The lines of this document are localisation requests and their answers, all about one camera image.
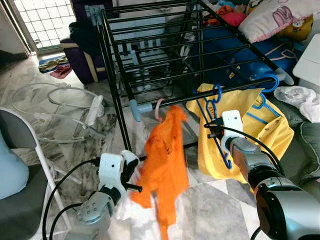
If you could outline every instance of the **blue cushion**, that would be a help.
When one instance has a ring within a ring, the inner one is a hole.
[[[0,199],[20,192],[28,178],[28,166],[8,148],[0,132]]]

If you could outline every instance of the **drying rack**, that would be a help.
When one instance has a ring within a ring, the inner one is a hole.
[[[141,11],[157,10],[159,12],[155,14],[135,15],[141,13]],[[207,11],[210,16],[204,16],[204,11]],[[119,14],[120,18],[108,18],[111,13]],[[123,18],[121,17],[122,14],[130,14],[129,16],[133,17]],[[241,72],[237,68],[237,66],[253,62],[262,62],[273,71],[278,69],[240,31],[219,17],[206,4],[205,0],[167,0],[115,6],[103,9],[100,14],[93,14],[91,17],[93,25],[97,29],[98,41],[105,69],[108,73],[108,83],[124,146],[127,150],[131,150],[131,144],[122,109],[121,97],[123,95],[128,98],[132,114],[139,122],[142,113],[151,112],[156,108],[157,101],[153,99],[151,102],[139,102],[137,96],[156,91],[159,88],[175,86],[181,79],[192,81],[192,84],[196,85],[195,89],[197,89],[204,82],[206,72],[230,69],[247,80],[246,83],[237,86],[223,87],[222,93],[253,88],[275,81],[274,78],[270,77],[252,81],[246,76],[245,72]],[[174,17],[180,18],[176,21],[163,21],[163,18]],[[217,19],[221,24],[204,26],[204,21],[208,19]],[[171,27],[178,28],[178,31],[166,32],[164,30]],[[204,31],[216,28],[226,28],[231,34],[210,39],[204,38]],[[173,37],[175,42],[168,43],[168,39]],[[239,39],[242,45],[211,52],[204,51],[205,43],[230,38]],[[168,54],[166,52],[168,49],[171,49],[173,54]],[[256,58],[230,63],[220,54],[234,54],[243,50],[250,50]],[[218,57],[220,62],[216,66],[206,68],[204,57],[210,55]],[[194,92],[193,94],[170,94],[163,96],[165,99],[159,107],[181,104],[217,94],[217,89]]]

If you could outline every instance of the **tiled floor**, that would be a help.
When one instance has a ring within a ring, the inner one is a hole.
[[[8,64],[0,69],[0,106],[12,109],[12,95],[16,89],[29,83],[58,83],[66,82],[73,87],[83,88],[74,72],[65,79],[57,80],[48,73],[42,74],[38,70],[36,56],[27,60]],[[87,89],[102,94],[111,103],[111,95],[107,81],[93,83]],[[144,114],[143,120],[137,123],[133,120],[130,110],[124,109],[124,115],[131,139],[133,151],[144,155],[144,143],[148,139],[150,131],[157,125],[153,114]],[[37,128],[37,121],[29,116],[30,121]],[[118,153],[122,150],[123,143],[119,125],[116,121],[114,109],[107,107],[97,128],[104,128],[105,138],[88,138],[84,142],[72,144],[56,144],[42,142],[45,156],[57,166],[70,170],[76,164],[99,156],[103,152]],[[197,140],[199,124],[191,116],[184,129],[184,143]],[[28,164],[36,161],[33,151],[18,152]],[[171,240],[248,240],[254,230],[259,226],[255,199],[247,185],[233,179],[219,180],[201,173],[197,165],[197,148],[186,150],[190,188],[176,201],[177,222],[169,228]],[[85,201],[88,196],[97,190],[97,169],[94,167],[82,167],[75,176],[82,180],[81,185],[67,181],[61,188],[65,205]],[[158,225],[153,211],[125,208],[126,202],[116,209],[111,226],[104,239],[111,240],[156,240],[160,239]],[[49,225],[58,209],[52,205],[49,214]],[[55,240],[64,239],[58,235]],[[268,239],[260,233],[257,240]]]

